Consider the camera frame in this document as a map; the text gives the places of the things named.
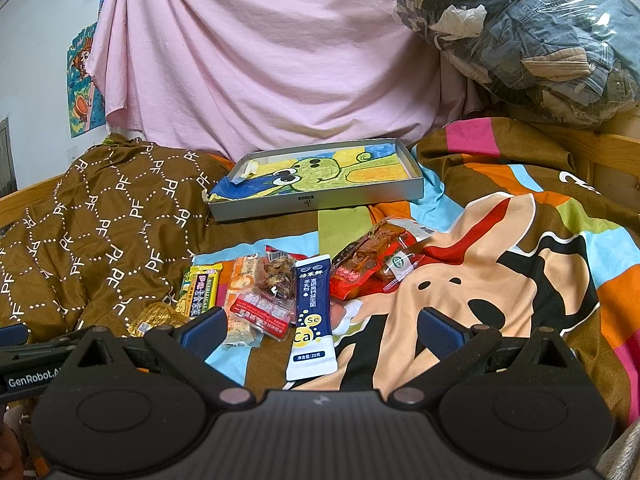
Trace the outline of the brown PF pillow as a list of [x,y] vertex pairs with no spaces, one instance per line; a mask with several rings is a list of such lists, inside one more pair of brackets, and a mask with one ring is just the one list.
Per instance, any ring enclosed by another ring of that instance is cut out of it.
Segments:
[[112,134],[1,239],[1,324],[32,342],[90,325],[124,336],[150,304],[173,302],[194,256],[214,249],[203,198],[230,162]]

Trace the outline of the pink sausage pack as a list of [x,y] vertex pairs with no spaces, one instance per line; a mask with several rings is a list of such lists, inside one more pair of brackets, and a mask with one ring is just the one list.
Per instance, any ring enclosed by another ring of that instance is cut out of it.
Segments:
[[349,329],[352,320],[356,318],[362,306],[358,299],[341,301],[332,299],[330,303],[330,319],[332,334],[342,336]]

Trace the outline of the yellow green biscuit packet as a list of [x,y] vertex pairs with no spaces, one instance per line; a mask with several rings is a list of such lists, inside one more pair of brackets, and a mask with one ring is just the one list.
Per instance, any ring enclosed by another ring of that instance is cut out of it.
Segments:
[[191,266],[183,275],[176,310],[188,318],[196,318],[215,307],[223,268],[221,263]]

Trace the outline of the plastic bag of clothes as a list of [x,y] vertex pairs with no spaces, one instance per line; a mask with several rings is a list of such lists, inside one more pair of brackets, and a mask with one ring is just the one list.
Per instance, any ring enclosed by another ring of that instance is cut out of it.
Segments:
[[639,99],[630,0],[396,0],[399,19],[496,98],[575,127]]

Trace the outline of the orange rice cracker bar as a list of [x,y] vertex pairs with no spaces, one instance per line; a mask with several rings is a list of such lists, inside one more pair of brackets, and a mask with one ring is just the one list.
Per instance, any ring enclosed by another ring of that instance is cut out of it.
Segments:
[[262,343],[262,332],[255,328],[247,317],[247,305],[254,298],[260,255],[250,254],[234,260],[228,281],[224,310],[227,313],[226,347],[258,348]]

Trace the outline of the colourful cartoon blanket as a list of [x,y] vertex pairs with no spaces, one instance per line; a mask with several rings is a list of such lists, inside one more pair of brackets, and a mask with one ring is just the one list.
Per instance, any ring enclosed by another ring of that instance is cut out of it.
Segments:
[[639,415],[639,211],[578,178],[572,154],[505,117],[453,122],[413,149],[424,195],[414,203],[307,211],[214,223],[214,261],[264,246],[332,255],[387,216],[433,229],[425,263],[361,309],[334,340],[337,371],[307,390],[389,393],[436,356],[418,339],[419,312],[506,336],[558,330],[625,429]]

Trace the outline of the pink sheet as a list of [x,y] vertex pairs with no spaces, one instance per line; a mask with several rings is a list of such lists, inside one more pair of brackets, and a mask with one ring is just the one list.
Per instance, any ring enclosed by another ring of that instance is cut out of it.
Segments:
[[434,47],[355,0],[105,0],[86,69],[109,125],[234,160],[412,143],[480,107]]

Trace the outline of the blue milk powder sachet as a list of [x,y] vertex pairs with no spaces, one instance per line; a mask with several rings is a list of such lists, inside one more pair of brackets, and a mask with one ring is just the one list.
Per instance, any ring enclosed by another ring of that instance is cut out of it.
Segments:
[[328,255],[300,260],[296,277],[295,332],[285,379],[288,382],[337,371],[330,305],[331,259]]

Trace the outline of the cartoon wall poster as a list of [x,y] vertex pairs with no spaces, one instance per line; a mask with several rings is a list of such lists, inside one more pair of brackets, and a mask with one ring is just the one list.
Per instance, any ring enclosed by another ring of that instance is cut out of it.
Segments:
[[97,24],[81,29],[67,49],[67,108],[72,138],[106,124],[104,97],[86,69]]

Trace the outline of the red dried tofu packet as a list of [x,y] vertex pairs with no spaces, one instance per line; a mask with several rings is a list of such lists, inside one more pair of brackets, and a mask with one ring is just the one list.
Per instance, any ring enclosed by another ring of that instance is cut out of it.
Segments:
[[413,219],[385,218],[332,260],[330,294],[338,300],[393,292],[419,266],[435,231]]

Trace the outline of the red nut snack packet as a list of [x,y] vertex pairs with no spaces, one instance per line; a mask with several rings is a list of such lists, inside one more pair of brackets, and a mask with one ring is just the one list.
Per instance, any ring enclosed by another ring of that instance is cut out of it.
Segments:
[[304,256],[267,245],[260,255],[254,298],[247,317],[255,328],[275,340],[283,340],[294,322],[296,277],[294,266]]

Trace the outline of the grey tray with cartoon liner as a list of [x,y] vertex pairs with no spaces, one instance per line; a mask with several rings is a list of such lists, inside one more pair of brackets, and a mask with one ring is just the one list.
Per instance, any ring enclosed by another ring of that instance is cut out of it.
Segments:
[[423,176],[397,139],[321,143],[243,156],[205,194],[218,222],[420,200]]

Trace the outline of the gold foil snack packet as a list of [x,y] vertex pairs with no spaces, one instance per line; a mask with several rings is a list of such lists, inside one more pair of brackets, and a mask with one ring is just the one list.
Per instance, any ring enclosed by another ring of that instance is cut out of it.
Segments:
[[154,302],[146,306],[141,313],[130,323],[128,334],[131,337],[143,337],[151,328],[169,325],[175,328],[181,327],[190,318],[177,311],[170,304]]

